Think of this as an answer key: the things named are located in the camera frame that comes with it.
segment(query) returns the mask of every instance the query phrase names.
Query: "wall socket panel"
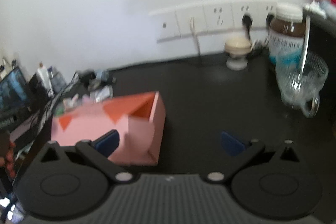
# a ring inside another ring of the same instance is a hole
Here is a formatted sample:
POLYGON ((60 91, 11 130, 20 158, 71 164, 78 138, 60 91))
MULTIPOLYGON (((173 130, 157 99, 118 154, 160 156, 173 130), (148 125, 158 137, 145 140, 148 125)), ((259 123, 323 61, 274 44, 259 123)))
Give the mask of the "wall socket panel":
POLYGON ((251 16, 252 29, 266 28, 268 14, 275 15, 278 0, 210 0, 179 5, 149 14, 158 41, 191 35, 190 18, 197 34, 242 30, 245 14, 251 16))

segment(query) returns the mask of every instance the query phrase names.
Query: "label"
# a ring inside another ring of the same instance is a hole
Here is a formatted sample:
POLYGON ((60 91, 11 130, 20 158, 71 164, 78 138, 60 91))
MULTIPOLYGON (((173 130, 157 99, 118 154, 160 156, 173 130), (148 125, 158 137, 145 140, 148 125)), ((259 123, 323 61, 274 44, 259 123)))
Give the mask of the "label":
POLYGON ((303 37, 290 37, 269 30, 268 47, 269 59, 275 64, 278 54, 286 57, 286 62, 299 64, 303 47, 303 37))

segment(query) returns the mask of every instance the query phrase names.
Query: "pink paper box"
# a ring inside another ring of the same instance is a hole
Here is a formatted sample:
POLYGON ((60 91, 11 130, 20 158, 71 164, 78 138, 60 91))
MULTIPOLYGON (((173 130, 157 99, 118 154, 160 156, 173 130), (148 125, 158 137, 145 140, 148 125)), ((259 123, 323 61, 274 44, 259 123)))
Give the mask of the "pink paper box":
POLYGON ((120 143, 109 160, 117 165, 157 165, 165 118, 159 92, 120 96, 55 117, 51 138, 73 146, 116 129, 120 143))

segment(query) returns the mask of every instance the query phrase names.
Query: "black robotic base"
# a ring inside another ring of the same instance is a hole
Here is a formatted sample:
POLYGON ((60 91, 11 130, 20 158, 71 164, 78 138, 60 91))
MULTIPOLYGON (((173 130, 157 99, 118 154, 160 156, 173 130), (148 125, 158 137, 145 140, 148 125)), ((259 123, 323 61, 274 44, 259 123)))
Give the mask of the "black robotic base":
POLYGON ((15 189, 23 224, 321 223, 321 186, 292 145, 265 162, 253 142, 210 174, 133 177, 96 144, 45 144, 15 189))

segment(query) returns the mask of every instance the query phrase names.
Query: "white lid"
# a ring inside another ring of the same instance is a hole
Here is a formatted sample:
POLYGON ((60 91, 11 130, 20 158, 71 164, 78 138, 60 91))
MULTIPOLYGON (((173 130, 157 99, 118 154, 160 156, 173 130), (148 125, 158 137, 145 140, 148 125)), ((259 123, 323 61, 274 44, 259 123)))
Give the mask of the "white lid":
POLYGON ((301 23, 303 20, 303 9, 295 4, 278 3, 276 18, 288 22, 301 23))

